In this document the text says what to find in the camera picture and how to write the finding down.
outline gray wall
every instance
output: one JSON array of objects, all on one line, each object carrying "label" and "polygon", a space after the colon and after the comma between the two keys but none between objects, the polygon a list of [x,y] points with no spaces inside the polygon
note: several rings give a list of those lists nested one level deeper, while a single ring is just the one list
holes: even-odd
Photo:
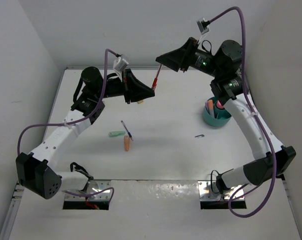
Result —
[{"label": "gray wall", "polygon": [[[275,0],[19,0],[44,46],[62,67],[103,64],[104,49],[126,54],[135,66],[199,37],[196,20],[228,7],[242,8],[248,46],[259,34]],[[236,12],[211,25],[216,50],[225,39],[240,41]]]},{"label": "gray wall", "polygon": [[252,51],[247,75],[264,119],[296,150],[284,175],[302,235],[302,0],[277,2]]},{"label": "gray wall", "polygon": [[[17,181],[17,140],[24,127],[45,123],[61,72],[17,0],[0,0],[0,231]],[[44,129],[23,139],[27,152]]]}]

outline purple cable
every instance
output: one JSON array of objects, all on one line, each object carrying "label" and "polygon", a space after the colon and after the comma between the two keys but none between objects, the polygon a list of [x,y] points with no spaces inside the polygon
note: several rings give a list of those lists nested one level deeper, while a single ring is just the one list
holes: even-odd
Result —
[{"label": "purple cable", "polygon": [[101,193],[103,193],[103,192],[105,192],[105,191],[107,191],[107,190],[112,190],[112,194],[111,194],[111,197],[110,197],[110,200],[109,200],[109,204],[111,203],[111,200],[112,200],[112,198],[113,198],[113,195],[114,195],[114,188],[111,186],[111,187],[108,187],[108,188],[106,188],[106,189],[103,189],[103,190],[101,190],[101,191],[97,191],[97,192],[95,192],[95,193],[90,193],[90,194],[84,194],[84,193],[74,193],[74,192],[71,192],[71,191],[64,191],[65,193],[67,193],[67,194],[70,194],[70,195],[73,195],[73,196],[78,196],[78,197],[91,197],[91,196],[94,196],[94,195],[97,195],[97,194],[101,194]]},{"label": "purple cable", "polygon": [[[68,125],[72,125],[72,124],[76,124],[76,123],[79,123],[81,121],[84,121],[88,118],[90,118],[94,113],[96,113],[96,111],[99,109],[99,107],[101,106],[102,104],[102,99],[103,99],[103,96],[104,96],[104,93],[105,93],[105,88],[106,88],[106,79],[107,79],[107,59],[108,59],[108,53],[111,53],[115,56],[119,56],[117,53],[115,53],[114,51],[110,50],[110,49],[105,49],[105,55],[104,55],[104,78],[103,78],[103,85],[102,85],[102,91],[101,91],[101,95],[100,95],[100,99],[96,105],[96,107],[93,109],[93,111],[88,114],[86,117],[84,118],[81,118],[81,119],[78,119],[78,120],[75,120],[75,121],[70,121],[70,122],[67,122],[66,124]],[[17,143],[17,155],[20,155],[21,154],[21,141],[22,141],[22,137],[24,135],[24,133],[30,129],[30,128],[35,128],[35,127],[61,127],[61,126],[65,126],[65,123],[43,123],[43,124],[34,124],[34,125],[30,125],[28,127],[26,127],[20,134],[20,137],[19,137],[19,140],[18,140],[18,143]]]},{"label": "purple cable", "polygon": [[[247,105],[249,106],[250,110],[252,113],[255,113],[255,110],[251,104],[251,102],[249,101],[248,99],[248,96],[247,96],[247,92],[248,92],[248,85],[247,85],[247,82],[245,81],[245,74],[244,74],[244,70],[245,70],[245,44],[246,44],[246,41],[245,41],[245,24],[244,24],[244,17],[243,17],[243,13],[241,11],[241,9],[239,7],[230,7],[229,9],[225,10],[224,12],[220,13],[218,16],[212,18],[210,20],[210,23],[214,22],[215,20],[219,19],[220,17],[222,17],[223,15],[225,15],[226,13],[228,13],[229,11],[232,11],[232,10],[236,10],[239,14],[239,17],[240,17],[240,21],[241,21],[241,31],[242,31],[242,72],[241,72],[241,77],[242,77],[242,87],[243,87],[243,94],[244,94],[244,97],[245,97],[245,100],[247,102]],[[235,194],[241,190],[242,188],[245,187],[245,185],[243,185],[242,187],[240,187],[237,191],[235,191],[235,193],[231,196],[230,200],[229,200],[229,203],[228,203],[228,207],[231,211],[231,213],[233,213],[234,215],[240,217],[240,218],[247,218],[247,217],[251,217],[253,215],[255,215],[256,213],[258,213],[264,206],[265,204],[267,203],[267,201],[269,200],[270,196],[271,196],[271,193],[273,191],[273,188],[274,188],[274,184],[275,184],[275,177],[276,177],[276,157],[275,157],[275,151],[274,151],[274,148],[273,148],[273,144],[271,142],[271,139],[270,137],[268,136],[263,124],[261,123],[259,117],[257,115],[254,116],[257,124],[259,125],[260,129],[262,130],[263,134],[265,135],[265,138],[270,146],[270,149],[271,149],[271,153],[272,153],[272,163],[273,163],[273,169],[272,169],[272,178],[271,178],[271,184],[270,184],[270,187],[269,187],[269,190],[267,191],[267,194],[264,198],[264,200],[262,201],[262,203],[252,212],[248,213],[248,214],[238,214],[236,212],[233,211],[233,209],[231,208],[231,203],[232,203],[232,198],[235,196]]]}]

